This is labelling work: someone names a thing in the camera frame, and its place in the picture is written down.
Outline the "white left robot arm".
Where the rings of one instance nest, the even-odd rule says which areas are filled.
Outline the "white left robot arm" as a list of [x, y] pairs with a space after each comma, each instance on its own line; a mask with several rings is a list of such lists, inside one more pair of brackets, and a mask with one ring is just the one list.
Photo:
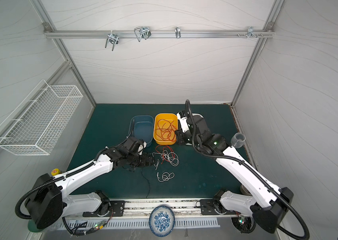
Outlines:
[[106, 216], [111, 212], [112, 206], [102, 191], [76, 196], [72, 193], [117, 168], [136, 169], [154, 165], [152, 154], [144, 152], [146, 146], [145, 141], [128, 137], [116, 146], [100, 150], [93, 160], [75, 169], [55, 176], [41, 175], [33, 188], [17, 202], [16, 216], [32, 220], [39, 230], [73, 214], [92, 213], [98, 217]]

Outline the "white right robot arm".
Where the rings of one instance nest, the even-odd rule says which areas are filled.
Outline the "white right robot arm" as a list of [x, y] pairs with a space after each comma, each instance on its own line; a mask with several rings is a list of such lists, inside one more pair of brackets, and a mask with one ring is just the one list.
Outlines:
[[[204, 157], [215, 160], [229, 171], [250, 192], [249, 196], [220, 190], [214, 196], [214, 207], [219, 214], [236, 211], [252, 219], [268, 233], [282, 231], [295, 240], [307, 240], [310, 232], [300, 214], [292, 207], [294, 194], [289, 188], [280, 188], [263, 177], [250, 165], [222, 135], [214, 134], [204, 117], [194, 114], [189, 100], [185, 109], [177, 114], [184, 140]], [[280, 224], [287, 213], [292, 213], [303, 229], [303, 235], [294, 234]]]

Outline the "yellow plastic bin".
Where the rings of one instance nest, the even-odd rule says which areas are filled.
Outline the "yellow plastic bin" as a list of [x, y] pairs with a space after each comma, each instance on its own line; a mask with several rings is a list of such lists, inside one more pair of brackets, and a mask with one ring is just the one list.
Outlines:
[[154, 122], [154, 140], [158, 145], [174, 145], [175, 131], [178, 130], [177, 116], [172, 113], [156, 115]]

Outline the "blue plastic bin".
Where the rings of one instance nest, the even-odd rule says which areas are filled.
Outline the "blue plastic bin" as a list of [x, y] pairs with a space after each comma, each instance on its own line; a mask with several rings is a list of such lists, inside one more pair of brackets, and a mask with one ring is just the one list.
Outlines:
[[149, 115], [134, 116], [130, 122], [128, 136], [144, 140], [149, 147], [153, 141], [154, 119]]

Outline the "clear measuring cup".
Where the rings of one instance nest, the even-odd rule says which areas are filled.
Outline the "clear measuring cup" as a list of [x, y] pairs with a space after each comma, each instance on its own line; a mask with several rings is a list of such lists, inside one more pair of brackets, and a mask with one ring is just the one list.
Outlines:
[[246, 136], [243, 133], [236, 133], [231, 139], [231, 145], [238, 149], [244, 146]]

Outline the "blue white patterned plate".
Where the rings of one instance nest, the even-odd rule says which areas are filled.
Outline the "blue white patterned plate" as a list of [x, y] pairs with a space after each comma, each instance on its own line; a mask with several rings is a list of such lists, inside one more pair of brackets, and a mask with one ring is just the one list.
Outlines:
[[170, 207], [161, 205], [153, 209], [149, 217], [149, 228], [155, 236], [168, 236], [174, 226], [175, 215]]

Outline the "metal crossbar rail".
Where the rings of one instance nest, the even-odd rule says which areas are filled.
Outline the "metal crossbar rail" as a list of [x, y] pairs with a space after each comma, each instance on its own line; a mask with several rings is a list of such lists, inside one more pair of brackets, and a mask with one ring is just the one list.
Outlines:
[[[220, 39], [220, 38], [272, 38], [274, 31], [262, 30], [150, 30], [151, 39]], [[136, 39], [136, 32], [125, 31], [52, 31], [44, 33], [48, 39], [105, 39], [114, 34], [119, 39]]]

